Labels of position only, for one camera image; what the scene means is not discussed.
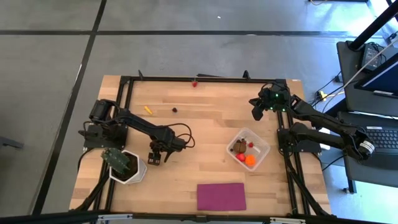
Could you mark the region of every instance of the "computer monitor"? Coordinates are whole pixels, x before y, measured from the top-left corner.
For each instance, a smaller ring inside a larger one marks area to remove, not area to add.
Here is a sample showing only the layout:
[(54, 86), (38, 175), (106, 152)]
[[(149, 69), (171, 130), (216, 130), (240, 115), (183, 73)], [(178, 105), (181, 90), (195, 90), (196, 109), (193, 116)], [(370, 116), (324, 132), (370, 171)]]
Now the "computer monitor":
[(377, 67), (355, 88), (373, 91), (377, 95), (398, 96), (398, 53)]

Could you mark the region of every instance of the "clear plastic bin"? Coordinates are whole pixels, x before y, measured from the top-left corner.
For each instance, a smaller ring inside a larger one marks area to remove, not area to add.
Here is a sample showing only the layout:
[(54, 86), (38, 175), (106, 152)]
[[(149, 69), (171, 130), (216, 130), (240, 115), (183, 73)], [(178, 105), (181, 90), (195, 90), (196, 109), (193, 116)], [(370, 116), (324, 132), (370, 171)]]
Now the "clear plastic bin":
[[(241, 162), (239, 159), (235, 157), (236, 153), (231, 152), (230, 149), (233, 148), (234, 144), (236, 143), (237, 140), (242, 140), (245, 139), (247, 142), (246, 146), (246, 152), (244, 153), (245, 156), (247, 155), (253, 155), (256, 158), (256, 163), (254, 166), (248, 166), (244, 162)], [(248, 144), (250, 142), (253, 142), (253, 147), (249, 147)], [(259, 164), (262, 162), (262, 160), (266, 157), (266, 155), (269, 152), (269, 145), (268, 143), (260, 138), (257, 134), (252, 132), (248, 128), (243, 128), (240, 130), (240, 132), (232, 139), (232, 141), (228, 144), (226, 151), (229, 155), (234, 158), (238, 163), (240, 163), (242, 166), (244, 166), (247, 170), (249, 171), (254, 171), (256, 168), (259, 166)]]

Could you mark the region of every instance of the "laptop keyboard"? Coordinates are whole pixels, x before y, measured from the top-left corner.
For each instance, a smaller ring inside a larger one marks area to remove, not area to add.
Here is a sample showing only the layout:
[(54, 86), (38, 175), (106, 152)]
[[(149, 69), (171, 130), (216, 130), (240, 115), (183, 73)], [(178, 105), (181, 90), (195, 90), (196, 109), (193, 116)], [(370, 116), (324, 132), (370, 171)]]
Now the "laptop keyboard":
[(367, 129), (366, 134), (373, 141), (378, 153), (398, 153), (398, 130)]

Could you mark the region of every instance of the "potted plant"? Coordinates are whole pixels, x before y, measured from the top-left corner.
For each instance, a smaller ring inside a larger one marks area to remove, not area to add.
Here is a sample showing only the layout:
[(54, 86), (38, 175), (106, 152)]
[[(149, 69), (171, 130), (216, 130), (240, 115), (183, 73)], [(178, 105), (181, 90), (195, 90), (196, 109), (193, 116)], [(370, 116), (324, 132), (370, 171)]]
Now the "potted plant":
[(109, 165), (109, 176), (122, 184), (140, 182), (147, 171), (144, 161), (127, 150), (108, 148), (101, 157)]

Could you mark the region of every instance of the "red fruit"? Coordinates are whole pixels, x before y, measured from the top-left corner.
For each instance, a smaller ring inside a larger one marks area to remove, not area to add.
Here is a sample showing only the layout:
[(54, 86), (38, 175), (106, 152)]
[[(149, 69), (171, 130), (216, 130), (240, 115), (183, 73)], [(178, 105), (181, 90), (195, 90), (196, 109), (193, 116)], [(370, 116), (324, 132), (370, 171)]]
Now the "red fruit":
[(246, 160), (246, 156), (244, 156), (243, 153), (239, 153), (235, 157), (241, 162), (244, 162)]

